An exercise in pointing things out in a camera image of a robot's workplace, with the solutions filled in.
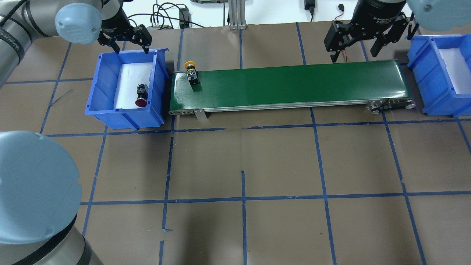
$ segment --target metal post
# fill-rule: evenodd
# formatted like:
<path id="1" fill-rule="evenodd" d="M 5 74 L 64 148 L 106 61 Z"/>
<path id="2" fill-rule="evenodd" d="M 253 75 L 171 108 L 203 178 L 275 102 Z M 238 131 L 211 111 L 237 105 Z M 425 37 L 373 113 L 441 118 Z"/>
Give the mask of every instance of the metal post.
<path id="1" fill-rule="evenodd" d="M 232 30 L 246 29 L 245 23 L 245 0 L 229 0 L 230 23 Z"/>

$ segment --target blue bin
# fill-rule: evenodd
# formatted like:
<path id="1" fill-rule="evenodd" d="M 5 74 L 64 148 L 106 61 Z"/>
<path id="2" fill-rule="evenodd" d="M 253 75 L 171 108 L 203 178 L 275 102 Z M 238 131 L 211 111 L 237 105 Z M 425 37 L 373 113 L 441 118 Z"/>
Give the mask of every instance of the blue bin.
<path id="1" fill-rule="evenodd" d="M 408 53 L 408 66 L 415 75 L 431 116 L 471 115 L 471 94 L 456 93 L 439 49 L 459 48 L 468 70 L 471 69 L 471 35 L 416 36 Z"/>
<path id="2" fill-rule="evenodd" d="M 165 52 L 169 49 L 152 49 L 146 54 L 142 50 L 127 50 L 119 54 L 101 53 L 90 89 L 85 115 L 92 115 L 112 129 L 160 127 L 162 96 L 165 80 L 169 78 L 165 63 Z M 114 98 L 120 69 L 123 64 L 150 63 L 149 94 L 144 108 L 114 108 Z"/>

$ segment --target yellow cap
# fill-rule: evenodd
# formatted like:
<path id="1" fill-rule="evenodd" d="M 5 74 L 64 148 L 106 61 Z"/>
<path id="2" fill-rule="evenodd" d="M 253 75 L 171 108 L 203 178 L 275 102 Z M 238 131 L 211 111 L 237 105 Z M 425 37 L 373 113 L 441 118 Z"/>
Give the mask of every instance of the yellow cap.
<path id="1" fill-rule="evenodd" d="M 194 67 L 196 67 L 196 63 L 194 61 L 188 61 L 185 63 L 185 68 L 188 67 L 188 65 L 193 65 Z"/>

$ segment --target white bin bottom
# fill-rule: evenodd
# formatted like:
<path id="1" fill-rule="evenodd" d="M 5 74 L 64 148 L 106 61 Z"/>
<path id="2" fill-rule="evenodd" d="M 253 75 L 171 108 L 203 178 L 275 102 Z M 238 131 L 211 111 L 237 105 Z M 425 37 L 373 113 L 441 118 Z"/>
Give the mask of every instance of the white bin bottom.
<path id="1" fill-rule="evenodd" d="M 456 94 L 471 94 L 471 71 L 460 48 L 439 49 Z"/>
<path id="2" fill-rule="evenodd" d="M 123 64 L 119 72 L 118 86 L 114 96 L 114 108 L 140 108 L 136 106 L 138 84 L 150 87 L 152 63 Z"/>

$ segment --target conveyor belt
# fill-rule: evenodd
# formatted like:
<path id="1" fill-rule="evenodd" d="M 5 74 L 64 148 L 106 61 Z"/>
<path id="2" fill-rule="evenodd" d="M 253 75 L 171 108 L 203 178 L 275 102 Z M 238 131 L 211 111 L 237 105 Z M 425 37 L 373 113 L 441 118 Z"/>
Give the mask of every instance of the conveyor belt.
<path id="1" fill-rule="evenodd" d="M 409 99 L 398 61 L 174 73 L 170 114 L 365 104 Z"/>

